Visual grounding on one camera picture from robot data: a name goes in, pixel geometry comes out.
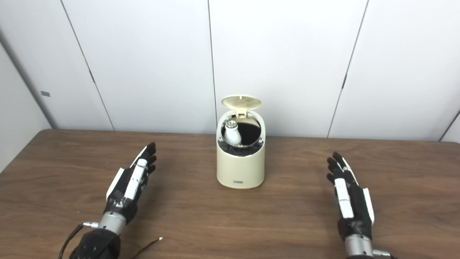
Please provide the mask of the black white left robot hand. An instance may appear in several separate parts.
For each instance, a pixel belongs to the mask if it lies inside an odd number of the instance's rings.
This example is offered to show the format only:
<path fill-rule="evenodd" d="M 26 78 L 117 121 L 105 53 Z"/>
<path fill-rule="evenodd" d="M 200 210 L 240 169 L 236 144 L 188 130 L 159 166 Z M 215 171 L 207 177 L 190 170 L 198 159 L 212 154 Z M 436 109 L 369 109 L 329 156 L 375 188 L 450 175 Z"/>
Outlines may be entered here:
<path fill-rule="evenodd" d="M 106 193 L 104 213 L 116 213 L 129 224 L 138 212 L 138 201 L 155 171 L 156 143 L 145 146 L 129 168 L 120 168 Z"/>

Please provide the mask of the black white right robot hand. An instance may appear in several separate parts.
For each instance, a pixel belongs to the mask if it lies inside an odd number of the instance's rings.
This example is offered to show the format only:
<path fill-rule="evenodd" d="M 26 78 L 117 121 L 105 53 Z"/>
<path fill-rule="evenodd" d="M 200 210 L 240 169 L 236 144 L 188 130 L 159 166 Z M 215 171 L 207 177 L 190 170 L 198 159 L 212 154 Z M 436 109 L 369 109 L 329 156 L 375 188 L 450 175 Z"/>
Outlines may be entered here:
<path fill-rule="evenodd" d="M 351 235 L 372 239 L 375 215 L 368 188 L 358 184 L 350 165 L 338 152 L 332 153 L 327 163 L 327 179 L 335 188 L 339 205 L 337 226 L 342 241 Z"/>

